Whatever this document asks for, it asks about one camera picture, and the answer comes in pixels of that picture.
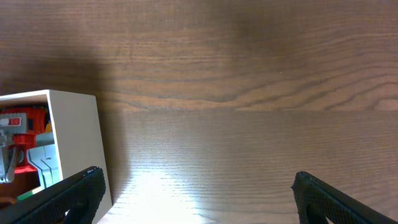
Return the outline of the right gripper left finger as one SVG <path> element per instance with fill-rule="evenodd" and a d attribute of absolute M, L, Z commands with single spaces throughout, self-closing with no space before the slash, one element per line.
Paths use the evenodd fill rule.
<path fill-rule="evenodd" d="M 1 210 L 1 223 L 92 223 L 106 191 L 103 170 L 91 166 Z"/>

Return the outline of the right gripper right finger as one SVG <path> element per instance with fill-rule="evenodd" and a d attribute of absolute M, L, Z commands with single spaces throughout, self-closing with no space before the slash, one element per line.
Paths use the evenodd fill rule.
<path fill-rule="evenodd" d="M 397 224 L 308 172 L 296 173 L 292 190 L 301 224 Z"/>

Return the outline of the yellow grey toy truck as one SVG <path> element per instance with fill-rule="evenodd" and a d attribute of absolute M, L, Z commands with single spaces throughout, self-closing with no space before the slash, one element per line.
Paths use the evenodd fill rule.
<path fill-rule="evenodd" d="M 46 125 L 44 133 L 35 136 L 35 147 L 27 151 L 27 160 L 37 170 L 41 190 L 60 182 L 57 147 L 51 123 Z"/>

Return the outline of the multicolour puzzle cube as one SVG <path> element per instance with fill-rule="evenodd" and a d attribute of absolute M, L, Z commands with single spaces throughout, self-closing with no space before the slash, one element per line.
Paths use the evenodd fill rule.
<path fill-rule="evenodd" d="M 30 190 L 30 191 L 27 191 L 27 192 L 25 192 L 25 193 L 19 195 L 19 196 L 17 197 L 17 200 L 18 200 L 18 201 L 25 200 L 26 198 L 29 198 L 29 197 L 33 196 L 34 194 L 40 192 L 42 189 L 43 189 L 43 188 L 42 188 L 41 186 L 36 187 L 36 188 L 34 188 L 34 189 Z"/>

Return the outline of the red toy fire truck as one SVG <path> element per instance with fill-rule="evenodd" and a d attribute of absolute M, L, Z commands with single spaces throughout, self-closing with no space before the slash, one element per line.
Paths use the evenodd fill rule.
<path fill-rule="evenodd" d="M 36 137 L 48 124 L 43 108 L 8 108 L 1 110 L 1 183 L 13 182 L 15 175 L 37 172 L 29 164 L 27 153 L 36 147 Z"/>

